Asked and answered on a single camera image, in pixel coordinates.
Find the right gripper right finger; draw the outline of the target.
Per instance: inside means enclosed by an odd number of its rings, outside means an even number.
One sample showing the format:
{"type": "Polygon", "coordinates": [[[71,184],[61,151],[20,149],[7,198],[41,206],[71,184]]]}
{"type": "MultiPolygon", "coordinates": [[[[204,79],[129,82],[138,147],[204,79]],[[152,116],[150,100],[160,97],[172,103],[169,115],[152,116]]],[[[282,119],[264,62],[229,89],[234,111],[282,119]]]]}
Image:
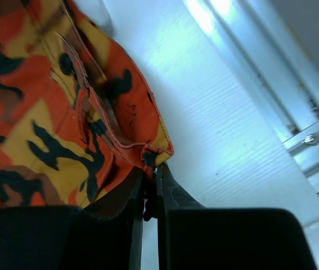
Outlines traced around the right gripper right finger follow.
{"type": "Polygon", "coordinates": [[[195,209],[205,207],[196,201],[173,177],[168,165],[163,163],[157,168],[156,182],[156,218],[158,220],[158,256],[159,268],[168,269],[168,236],[171,210],[195,209]]]}

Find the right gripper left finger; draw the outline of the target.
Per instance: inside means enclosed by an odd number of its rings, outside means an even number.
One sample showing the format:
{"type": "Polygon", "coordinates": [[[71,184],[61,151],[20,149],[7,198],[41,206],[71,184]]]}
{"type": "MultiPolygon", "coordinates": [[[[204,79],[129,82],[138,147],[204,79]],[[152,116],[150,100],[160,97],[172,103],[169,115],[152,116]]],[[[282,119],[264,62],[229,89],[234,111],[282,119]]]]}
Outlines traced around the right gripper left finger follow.
{"type": "Polygon", "coordinates": [[[127,269],[141,269],[144,188],[143,171],[139,170],[127,204],[127,269]]]}

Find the orange camouflage trousers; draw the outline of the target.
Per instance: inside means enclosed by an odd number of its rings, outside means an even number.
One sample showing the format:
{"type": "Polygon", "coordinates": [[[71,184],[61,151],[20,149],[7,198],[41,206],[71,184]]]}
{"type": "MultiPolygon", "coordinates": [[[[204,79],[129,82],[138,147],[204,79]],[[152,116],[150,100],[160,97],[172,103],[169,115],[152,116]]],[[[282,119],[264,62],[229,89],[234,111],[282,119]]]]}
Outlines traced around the orange camouflage trousers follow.
{"type": "Polygon", "coordinates": [[[74,1],[0,1],[0,207],[86,208],[173,153],[135,62],[74,1]]]}

